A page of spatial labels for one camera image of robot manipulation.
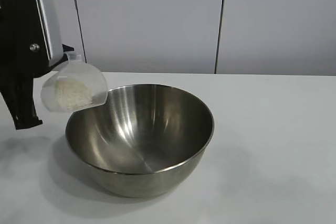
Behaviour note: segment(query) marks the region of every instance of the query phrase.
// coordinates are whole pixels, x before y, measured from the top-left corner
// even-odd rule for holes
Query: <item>clear plastic scoop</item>
[[[68,64],[42,87],[44,106],[51,112],[75,112],[103,105],[108,87],[101,71],[75,52],[67,52],[67,56]]]

